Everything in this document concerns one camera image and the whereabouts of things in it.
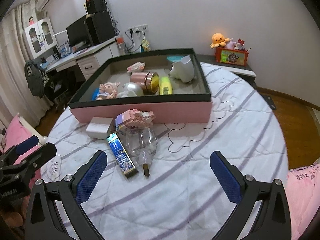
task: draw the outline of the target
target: pink pillow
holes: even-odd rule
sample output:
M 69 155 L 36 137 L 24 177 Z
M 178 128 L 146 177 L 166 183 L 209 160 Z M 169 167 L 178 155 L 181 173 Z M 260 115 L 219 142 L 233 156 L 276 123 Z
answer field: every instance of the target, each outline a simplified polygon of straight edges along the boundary
M 16 115 L 7 128 L 6 144 L 4 151 L 7 151 L 10 147 L 17 145 L 32 136 L 31 132 L 26 129 L 19 121 L 19 117 Z M 14 164 L 19 164 L 24 158 L 33 153 L 39 146 L 36 145 L 25 154 L 21 155 Z M 40 179 L 40 169 L 36 171 L 36 176 L 30 181 L 29 187 L 32 188 L 37 179 Z
M 292 240 L 306 230 L 320 206 L 320 165 L 290 170 L 285 192 L 288 199 Z

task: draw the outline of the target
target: blue lid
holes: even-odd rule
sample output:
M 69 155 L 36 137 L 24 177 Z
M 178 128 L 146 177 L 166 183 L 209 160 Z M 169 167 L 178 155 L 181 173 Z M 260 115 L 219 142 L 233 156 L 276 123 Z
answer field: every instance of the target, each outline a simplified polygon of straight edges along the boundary
M 171 61 L 171 62 L 178 62 L 180 61 L 184 56 L 168 56 L 167 60 Z

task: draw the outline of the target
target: curtain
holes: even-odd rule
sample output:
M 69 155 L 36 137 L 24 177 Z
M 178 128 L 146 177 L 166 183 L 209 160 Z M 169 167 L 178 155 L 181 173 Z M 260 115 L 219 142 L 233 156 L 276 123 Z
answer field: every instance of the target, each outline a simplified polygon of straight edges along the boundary
M 0 120 L 4 125 L 20 113 L 35 127 L 50 107 L 45 97 L 31 94 L 24 74 L 30 58 L 22 33 L 30 16 L 37 21 L 35 0 L 11 10 L 0 22 Z

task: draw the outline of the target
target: computer monitor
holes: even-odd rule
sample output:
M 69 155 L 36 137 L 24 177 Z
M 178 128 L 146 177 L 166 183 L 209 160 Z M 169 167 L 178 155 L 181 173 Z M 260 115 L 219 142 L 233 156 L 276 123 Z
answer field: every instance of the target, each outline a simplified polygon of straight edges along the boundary
M 70 47 L 73 47 L 82 41 L 86 43 L 86 47 L 91 45 L 84 21 L 85 15 L 67 27 Z

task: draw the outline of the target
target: white bedsheet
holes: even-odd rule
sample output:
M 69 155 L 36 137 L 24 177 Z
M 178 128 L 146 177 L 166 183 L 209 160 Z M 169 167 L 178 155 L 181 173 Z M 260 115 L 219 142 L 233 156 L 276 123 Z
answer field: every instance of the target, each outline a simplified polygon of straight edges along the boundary
M 159 144 L 149 178 L 141 168 L 130 179 L 123 176 L 108 143 L 88 137 L 87 125 L 78 123 L 69 109 L 50 132 L 59 156 L 41 168 L 45 182 L 74 174 L 97 150 L 106 152 L 108 165 L 82 203 L 105 239 L 212 239 L 235 207 L 210 168 L 215 150 L 243 174 L 286 182 L 284 137 L 267 103 L 233 73 L 205 63 L 202 68 L 212 93 L 210 122 L 154 125 Z M 61 163 L 60 169 L 52 168 L 54 162 Z M 62 205 L 58 208 L 70 236 L 77 238 Z M 256 205 L 239 238 L 248 233 L 257 211 Z

